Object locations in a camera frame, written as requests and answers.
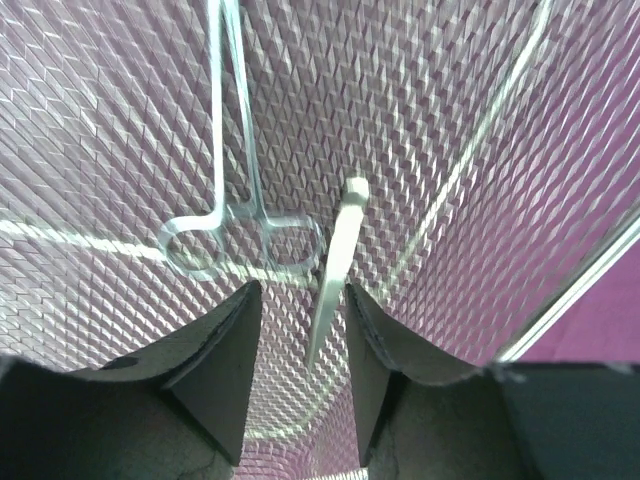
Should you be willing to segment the metal mesh tray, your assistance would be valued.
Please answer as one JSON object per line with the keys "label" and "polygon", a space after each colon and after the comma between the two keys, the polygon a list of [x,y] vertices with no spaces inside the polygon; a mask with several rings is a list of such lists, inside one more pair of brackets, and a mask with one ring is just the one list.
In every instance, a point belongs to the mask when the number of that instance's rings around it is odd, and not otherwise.
{"label": "metal mesh tray", "polygon": [[[370,196],[313,368],[345,181]],[[365,479],[346,289],[473,365],[639,235],[635,1],[5,1],[1,475]],[[87,381],[262,288],[240,461]]]}

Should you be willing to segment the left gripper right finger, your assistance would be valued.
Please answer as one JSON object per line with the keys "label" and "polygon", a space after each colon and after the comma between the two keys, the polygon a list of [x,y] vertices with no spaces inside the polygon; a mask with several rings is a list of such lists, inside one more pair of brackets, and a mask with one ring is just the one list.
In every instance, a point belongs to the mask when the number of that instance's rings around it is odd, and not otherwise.
{"label": "left gripper right finger", "polygon": [[362,465],[480,465],[482,423],[463,382],[470,364],[346,289],[346,333]]}

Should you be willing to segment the purple cloth wrap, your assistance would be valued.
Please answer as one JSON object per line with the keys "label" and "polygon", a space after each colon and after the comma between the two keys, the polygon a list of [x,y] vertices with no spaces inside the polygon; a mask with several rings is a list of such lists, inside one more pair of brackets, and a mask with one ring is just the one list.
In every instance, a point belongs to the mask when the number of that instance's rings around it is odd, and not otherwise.
{"label": "purple cloth wrap", "polygon": [[614,265],[521,360],[637,364],[639,271]]}

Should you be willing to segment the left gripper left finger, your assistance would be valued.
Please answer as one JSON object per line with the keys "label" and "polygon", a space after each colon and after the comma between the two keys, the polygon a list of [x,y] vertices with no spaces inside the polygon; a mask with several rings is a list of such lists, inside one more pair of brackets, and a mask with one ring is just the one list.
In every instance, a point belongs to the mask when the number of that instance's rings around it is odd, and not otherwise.
{"label": "left gripper left finger", "polygon": [[237,465],[261,331],[261,295],[260,282],[249,281],[178,330],[99,369],[71,375],[151,387]]}

